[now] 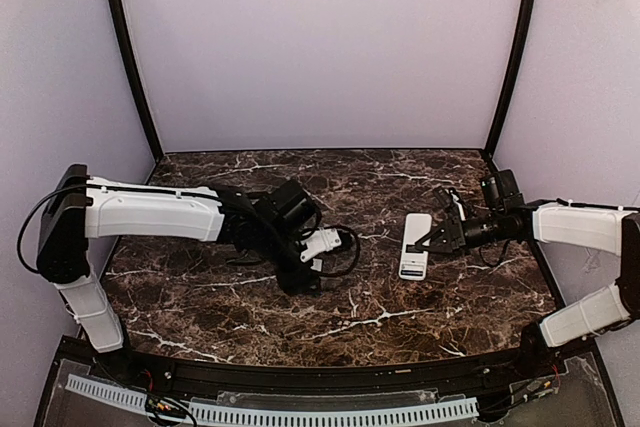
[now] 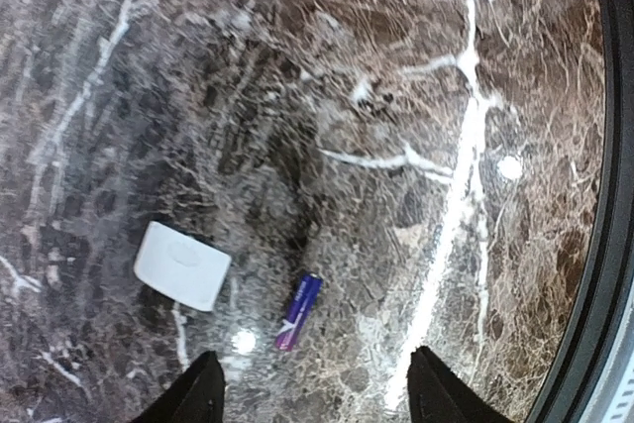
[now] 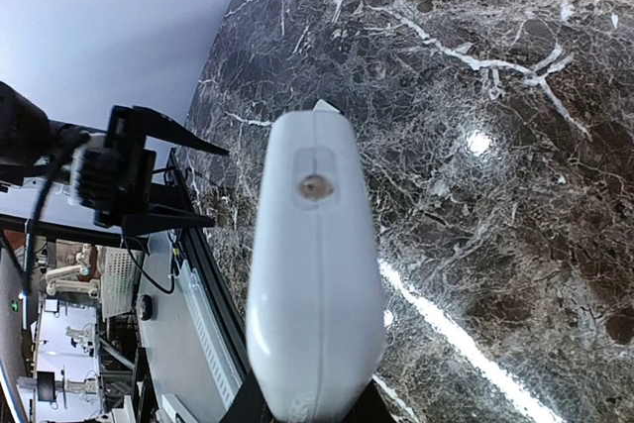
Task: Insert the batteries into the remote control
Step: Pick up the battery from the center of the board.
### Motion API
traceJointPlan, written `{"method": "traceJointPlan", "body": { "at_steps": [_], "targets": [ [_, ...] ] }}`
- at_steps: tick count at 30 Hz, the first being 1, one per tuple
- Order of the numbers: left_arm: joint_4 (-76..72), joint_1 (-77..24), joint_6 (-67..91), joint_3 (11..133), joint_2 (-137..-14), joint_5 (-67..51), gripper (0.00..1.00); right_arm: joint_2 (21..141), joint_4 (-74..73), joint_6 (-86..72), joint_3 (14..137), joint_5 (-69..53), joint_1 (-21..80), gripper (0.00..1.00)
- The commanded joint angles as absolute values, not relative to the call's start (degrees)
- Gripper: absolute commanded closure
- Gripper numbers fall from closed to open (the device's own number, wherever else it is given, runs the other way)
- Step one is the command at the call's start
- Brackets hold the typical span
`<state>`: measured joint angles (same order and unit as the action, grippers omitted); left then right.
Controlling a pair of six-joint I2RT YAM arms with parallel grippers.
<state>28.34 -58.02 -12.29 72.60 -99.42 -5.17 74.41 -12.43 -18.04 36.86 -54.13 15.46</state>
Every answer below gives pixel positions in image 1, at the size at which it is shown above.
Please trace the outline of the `blue battery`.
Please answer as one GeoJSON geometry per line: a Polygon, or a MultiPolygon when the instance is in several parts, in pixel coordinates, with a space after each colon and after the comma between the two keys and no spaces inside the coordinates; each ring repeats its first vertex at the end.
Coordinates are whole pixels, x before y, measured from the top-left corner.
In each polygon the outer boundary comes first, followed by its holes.
{"type": "Polygon", "coordinates": [[[426,277],[426,272],[424,270],[403,269],[400,271],[399,275],[403,279],[409,279],[409,278],[424,279],[426,277]]]}

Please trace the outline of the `white battery cover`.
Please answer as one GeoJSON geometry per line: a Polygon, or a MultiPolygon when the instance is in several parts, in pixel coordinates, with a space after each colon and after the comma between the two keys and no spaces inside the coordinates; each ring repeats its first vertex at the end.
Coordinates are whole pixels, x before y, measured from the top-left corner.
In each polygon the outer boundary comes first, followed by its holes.
{"type": "Polygon", "coordinates": [[[321,259],[314,259],[312,261],[311,269],[317,272],[322,271],[323,261],[321,259]]]}

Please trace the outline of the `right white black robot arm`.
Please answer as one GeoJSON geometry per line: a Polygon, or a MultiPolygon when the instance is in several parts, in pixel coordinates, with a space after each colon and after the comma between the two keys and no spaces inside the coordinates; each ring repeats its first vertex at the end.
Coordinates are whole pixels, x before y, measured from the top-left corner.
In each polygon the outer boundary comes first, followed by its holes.
{"type": "Polygon", "coordinates": [[[533,239],[619,257],[620,273],[612,284],[523,328],[513,368],[526,377],[551,365],[563,346],[638,320],[638,208],[562,199],[526,202],[510,170],[492,173],[480,185],[489,210],[485,216],[476,215],[455,189],[443,187],[434,191],[445,211],[440,224],[428,214],[407,215],[400,278],[424,279],[431,254],[454,255],[499,241],[533,239]]]}

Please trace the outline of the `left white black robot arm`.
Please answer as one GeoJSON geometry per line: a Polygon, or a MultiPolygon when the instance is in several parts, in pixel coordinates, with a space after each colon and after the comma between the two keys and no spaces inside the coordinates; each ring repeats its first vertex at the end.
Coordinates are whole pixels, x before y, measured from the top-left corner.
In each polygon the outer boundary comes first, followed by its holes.
{"type": "Polygon", "coordinates": [[[232,245],[272,263],[289,295],[317,289],[317,256],[342,244],[336,229],[318,225],[319,208],[294,180],[263,194],[154,187],[91,176],[74,164],[33,211],[41,221],[31,270],[56,287],[100,354],[123,349],[125,333],[89,262],[92,239],[163,236],[232,245]]]}

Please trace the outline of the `white remote control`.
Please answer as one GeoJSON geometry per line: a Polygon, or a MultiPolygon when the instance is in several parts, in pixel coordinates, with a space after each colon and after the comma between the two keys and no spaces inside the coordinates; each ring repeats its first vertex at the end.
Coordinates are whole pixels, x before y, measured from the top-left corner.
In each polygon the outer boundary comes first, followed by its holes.
{"type": "Polygon", "coordinates": [[[405,218],[398,276],[406,281],[423,281],[427,274],[428,252],[422,238],[431,231],[432,216],[409,213],[405,218]]]}

